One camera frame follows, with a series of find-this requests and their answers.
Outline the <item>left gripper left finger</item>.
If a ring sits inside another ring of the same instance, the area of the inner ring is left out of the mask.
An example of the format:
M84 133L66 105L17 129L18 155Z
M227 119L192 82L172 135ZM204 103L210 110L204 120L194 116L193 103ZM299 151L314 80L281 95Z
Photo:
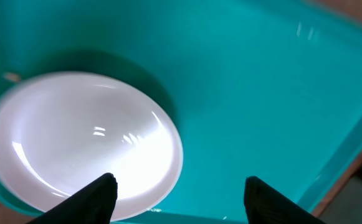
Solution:
M117 197L117 180L106 173L27 224L109 224Z

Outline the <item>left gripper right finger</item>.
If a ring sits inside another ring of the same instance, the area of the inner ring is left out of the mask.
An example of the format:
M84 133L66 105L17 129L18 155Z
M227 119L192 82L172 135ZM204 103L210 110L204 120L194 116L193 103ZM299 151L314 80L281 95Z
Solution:
M325 224L256 176L246 178L244 206L249 224Z

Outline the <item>large white plate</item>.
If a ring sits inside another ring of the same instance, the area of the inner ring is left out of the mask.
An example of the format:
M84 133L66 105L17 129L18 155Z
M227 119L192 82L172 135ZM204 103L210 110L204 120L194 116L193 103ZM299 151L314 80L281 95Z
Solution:
M57 72L0 99L0 183L46 212L103 174L118 183L111 221L160 203L183 166L178 131L149 96L119 80Z

